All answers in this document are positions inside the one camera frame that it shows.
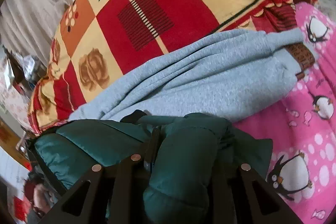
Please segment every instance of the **red fabric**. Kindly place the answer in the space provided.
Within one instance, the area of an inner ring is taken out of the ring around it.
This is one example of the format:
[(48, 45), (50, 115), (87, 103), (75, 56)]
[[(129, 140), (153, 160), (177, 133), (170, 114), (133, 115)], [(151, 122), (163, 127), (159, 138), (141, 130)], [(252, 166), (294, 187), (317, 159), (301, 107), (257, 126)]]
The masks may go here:
[(253, 24), (257, 31), (282, 32), (297, 27), (295, 11), (289, 4), (281, 7), (273, 6), (264, 8), (264, 12), (259, 17), (252, 17)]
[(86, 103), (71, 62), (64, 73), (64, 78), (55, 80), (54, 86), (57, 87), (54, 91), (58, 120), (67, 119), (73, 112), (72, 109), (76, 110), (80, 105)]
[(155, 1), (165, 11), (168, 18), (174, 22), (174, 26), (160, 34), (169, 52), (206, 36), (219, 24), (202, 0)]
[[(149, 42), (139, 51), (133, 47), (118, 18), (120, 12), (129, 3), (129, 0), (110, 0), (97, 15), (100, 28), (123, 74), (142, 65), (147, 60), (162, 55), (159, 45), (154, 41)], [(129, 24), (141, 25), (143, 23), (139, 16), (134, 16), (131, 17)]]
[(26, 220), (23, 201), (17, 197), (14, 197), (14, 212), (15, 212), (15, 217), (18, 220), (21, 220), (21, 221)]
[(42, 106), (39, 100), (39, 89), (40, 89), (40, 85), (41, 85), (41, 81), (37, 83), (36, 87), (35, 87), (35, 92), (34, 92), (34, 96), (32, 98), (33, 100), (33, 106), (35, 110), (42, 110)]
[(36, 112), (33, 111), (32, 113), (28, 114), (28, 121), (34, 130), (34, 133), (37, 135), (40, 135), (42, 133), (41, 129), (38, 126), (37, 118), (36, 118)]
[(32, 166), (30, 165), (29, 162), (24, 163), (24, 166), (25, 166), (25, 168), (26, 168), (28, 171), (31, 171), (31, 170), (32, 170)]
[[(237, 19), (232, 24), (228, 25), (225, 29), (223, 29), (223, 31), (233, 30), (233, 29), (237, 28), (240, 24), (242, 24), (245, 21), (247, 21), (248, 19), (250, 19), (250, 17), (259, 13), (262, 9), (266, 9), (265, 6), (270, 4), (270, 3), (285, 4), (286, 1), (289, 1), (289, 0), (264, 0), (256, 8), (251, 10), (249, 13), (247, 13), (246, 15), (242, 16), (241, 18)], [(307, 3), (310, 3), (310, 4), (313, 5), (317, 0), (293, 0), (293, 1), (294, 1), (294, 3), (307, 2)]]
[(31, 182), (29, 180), (26, 181), (23, 189), (24, 189), (24, 195), (25, 197), (31, 201), (32, 203), (34, 203), (34, 189), (36, 187), (36, 183), (35, 182)]

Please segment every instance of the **gray sweatshirt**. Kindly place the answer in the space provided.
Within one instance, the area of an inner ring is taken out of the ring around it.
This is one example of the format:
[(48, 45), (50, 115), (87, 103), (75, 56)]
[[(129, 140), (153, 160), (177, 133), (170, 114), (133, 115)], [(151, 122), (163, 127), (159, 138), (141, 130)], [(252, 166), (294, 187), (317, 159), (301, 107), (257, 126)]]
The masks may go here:
[(209, 35), (130, 71), (79, 107), (69, 120), (120, 121), (136, 109), (152, 115), (181, 117), (202, 112), (232, 122), (241, 120), (293, 88), (301, 68), (282, 47), (302, 41), (298, 28), (269, 34), (242, 29)]

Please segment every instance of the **bedding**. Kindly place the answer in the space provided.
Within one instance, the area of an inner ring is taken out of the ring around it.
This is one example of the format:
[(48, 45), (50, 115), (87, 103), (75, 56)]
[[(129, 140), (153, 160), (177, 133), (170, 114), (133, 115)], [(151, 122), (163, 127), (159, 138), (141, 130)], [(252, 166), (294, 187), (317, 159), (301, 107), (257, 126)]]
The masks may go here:
[(319, 61), (287, 97), (237, 126), (256, 138), (273, 139), (268, 182), (304, 223), (321, 223), (335, 206), (336, 38), (334, 23), (308, 5), (315, 2), (75, 0), (55, 34), (48, 75), (34, 90), (30, 123), (37, 135), (66, 123), (72, 112), (132, 69), (208, 34), (299, 26)]
[(251, 27), (251, 17), (265, 13), (279, 30), (294, 27), (295, 1), (75, 0), (54, 36), (48, 75), (33, 92), (30, 123), (36, 134), (63, 123), (147, 60), (210, 33)]
[[(240, 121), (286, 96), (297, 83), (297, 75), (315, 63), (316, 52), (301, 41), (298, 28), (269, 34), (241, 29), (208, 35), (130, 71), (80, 106), (69, 121), (120, 121), (137, 109), (156, 116), (200, 112)], [(290, 51), (307, 58), (300, 57), (298, 63)]]

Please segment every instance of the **green puffer jacket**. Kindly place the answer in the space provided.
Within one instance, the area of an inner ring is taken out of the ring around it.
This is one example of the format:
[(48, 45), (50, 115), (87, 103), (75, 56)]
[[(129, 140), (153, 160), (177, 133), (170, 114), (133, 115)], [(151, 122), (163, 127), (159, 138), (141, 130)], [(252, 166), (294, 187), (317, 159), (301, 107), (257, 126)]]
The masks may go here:
[(272, 140), (256, 140), (224, 118), (143, 116), (136, 124), (80, 120), (37, 138), (30, 151), (54, 189), (65, 191), (95, 164), (110, 166), (137, 153), (154, 128), (164, 140), (145, 190), (145, 210), (155, 223), (199, 223), (206, 215), (207, 186), (215, 160), (248, 163), (266, 177)]

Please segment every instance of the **penguin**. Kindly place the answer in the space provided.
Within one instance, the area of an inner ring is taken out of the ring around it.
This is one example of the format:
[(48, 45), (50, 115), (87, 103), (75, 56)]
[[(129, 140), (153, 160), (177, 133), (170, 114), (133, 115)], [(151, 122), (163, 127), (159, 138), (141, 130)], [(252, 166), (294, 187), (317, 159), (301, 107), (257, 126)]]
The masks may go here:
[(277, 193), (288, 200), (294, 200), (289, 196), (290, 194), (295, 194), (312, 186), (304, 157), (305, 154), (299, 152), (298, 155), (281, 163), (284, 158), (284, 155), (282, 155), (267, 176), (267, 182), (273, 186)]
[(316, 17), (312, 17), (308, 24), (306, 24), (308, 39), (311, 43), (323, 42), (328, 31), (328, 27), (319, 21)]
[(329, 120), (334, 114), (334, 103), (327, 96), (318, 95), (313, 97), (314, 112), (316, 112), (322, 120)]

